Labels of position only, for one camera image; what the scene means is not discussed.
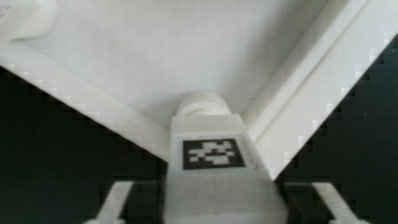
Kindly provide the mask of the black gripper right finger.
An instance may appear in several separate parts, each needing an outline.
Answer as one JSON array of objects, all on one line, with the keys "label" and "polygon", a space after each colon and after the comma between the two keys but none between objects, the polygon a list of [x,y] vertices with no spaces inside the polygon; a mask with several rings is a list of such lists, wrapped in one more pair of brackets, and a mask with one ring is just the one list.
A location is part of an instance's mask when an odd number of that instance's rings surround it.
[{"label": "black gripper right finger", "polygon": [[289,224],[372,224],[349,207],[331,182],[283,184]]}]

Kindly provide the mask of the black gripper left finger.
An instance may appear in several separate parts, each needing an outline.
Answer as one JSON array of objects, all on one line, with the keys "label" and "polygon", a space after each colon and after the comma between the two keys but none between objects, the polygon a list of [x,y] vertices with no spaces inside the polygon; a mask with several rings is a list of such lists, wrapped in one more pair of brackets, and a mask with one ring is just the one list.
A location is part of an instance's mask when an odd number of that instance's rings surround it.
[{"label": "black gripper left finger", "polygon": [[97,217],[83,224],[127,224],[122,218],[132,190],[145,185],[155,185],[157,181],[116,181],[107,193],[106,201]]}]

